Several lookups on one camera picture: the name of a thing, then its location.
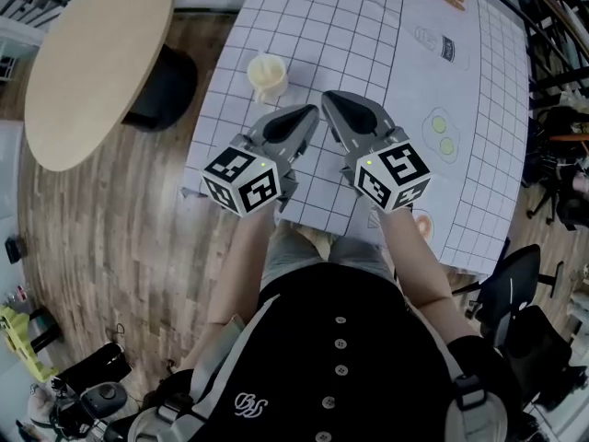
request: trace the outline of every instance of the chair base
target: chair base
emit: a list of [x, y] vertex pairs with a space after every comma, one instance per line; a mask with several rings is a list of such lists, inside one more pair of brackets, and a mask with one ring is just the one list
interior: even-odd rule
[[556, 266], [556, 272], [554, 273], [554, 276], [544, 275], [541, 273], [537, 278], [537, 280], [540, 283], [543, 283], [545, 285], [552, 287], [552, 289], [550, 290], [550, 297], [551, 298], [554, 297], [554, 292], [556, 291], [557, 287], [560, 284], [560, 281], [562, 280], [563, 273], [564, 273], [564, 262], [559, 262], [559, 264]]
[[550, 217], [546, 218], [546, 224], [551, 225], [554, 223], [554, 216], [556, 214], [556, 204], [559, 200], [559, 189], [558, 187], [548, 185], [546, 187], [546, 192], [544, 196], [540, 200], [540, 203], [537, 204], [537, 207], [534, 210], [527, 210], [525, 215], [528, 219], [532, 219], [537, 213], [542, 209], [542, 207], [550, 200]]

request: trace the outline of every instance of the cable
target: cable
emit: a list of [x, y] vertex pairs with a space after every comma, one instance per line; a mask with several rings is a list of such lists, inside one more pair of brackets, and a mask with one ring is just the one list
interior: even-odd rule
[[116, 336], [124, 335], [125, 334], [125, 327], [120, 322], [117, 322], [114, 330], [110, 329], [110, 328], [105, 328], [104, 332], [105, 332], [105, 334], [107, 334], [107, 339], [109, 339], [109, 341], [116, 343], [117, 342]]
[[129, 396], [129, 398], [131, 398], [132, 400], [135, 401], [135, 403], [137, 404], [137, 411], [141, 411], [141, 406], [144, 404], [144, 400], [137, 400], [137, 398], [134, 398], [129, 391], [127, 391], [127, 396]]

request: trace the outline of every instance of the grid tablecloth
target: grid tablecloth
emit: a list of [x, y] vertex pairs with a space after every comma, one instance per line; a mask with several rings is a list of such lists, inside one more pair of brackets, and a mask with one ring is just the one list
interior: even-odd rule
[[[265, 104], [253, 101], [246, 75], [260, 50], [280, 55], [289, 77], [287, 92]], [[383, 104], [434, 172], [414, 215], [436, 257], [491, 273], [518, 194], [527, 87], [524, 33], [484, 0], [247, 0], [202, 105], [182, 189], [206, 192], [197, 169], [261, 115], [351, 91]], [[375, 209], [340, 174], [343, 155], [322, 116], [280, 216], [382, 243]]]

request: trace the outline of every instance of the round wooden table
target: round wooden table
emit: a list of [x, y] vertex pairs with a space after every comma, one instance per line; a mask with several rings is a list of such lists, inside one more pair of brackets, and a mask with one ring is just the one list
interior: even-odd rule
[[121, 122], [165, 129], [196, 88], [190, 57], [164, 45], [174, 0], [72, 0], [33, 64], [25, 130], [46, 169], [79, 164]]

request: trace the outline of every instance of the paper cup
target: paper cup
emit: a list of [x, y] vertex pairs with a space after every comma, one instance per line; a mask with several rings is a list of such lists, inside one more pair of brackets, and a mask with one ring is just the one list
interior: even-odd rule
[[254, 57], [248, 64], [248, 80], [254, 87], [256, 103], [277, 99], [288, 87], [284, 61], [272, 54]]

